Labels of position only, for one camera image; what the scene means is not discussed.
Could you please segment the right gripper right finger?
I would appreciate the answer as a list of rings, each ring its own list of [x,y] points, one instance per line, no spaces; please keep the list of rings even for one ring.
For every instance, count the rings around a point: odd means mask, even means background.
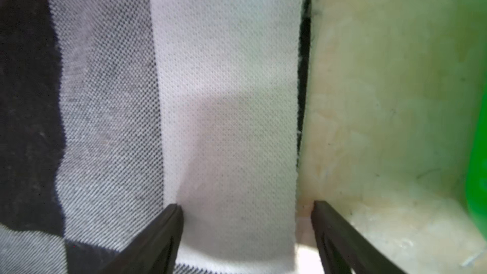
[[[314,201],[311,223],[325,273],[405,273],[328,202]]]

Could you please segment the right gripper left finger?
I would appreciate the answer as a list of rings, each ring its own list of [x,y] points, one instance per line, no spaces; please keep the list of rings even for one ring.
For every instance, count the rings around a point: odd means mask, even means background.
[[[172,273],[183,233],[182,207],[168,205],[101,273]]]

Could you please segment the green plastic basket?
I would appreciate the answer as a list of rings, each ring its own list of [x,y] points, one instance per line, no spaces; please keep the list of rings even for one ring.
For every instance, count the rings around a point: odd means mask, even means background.
[[[481,92],[465,179],[465,200],[474,225],[486,240],[486,81]]]

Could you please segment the grey black white checked scarf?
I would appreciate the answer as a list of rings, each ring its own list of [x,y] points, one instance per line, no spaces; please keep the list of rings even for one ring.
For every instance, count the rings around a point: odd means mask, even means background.
[[[295,273],[310,0],[1,0],[1,272]]]

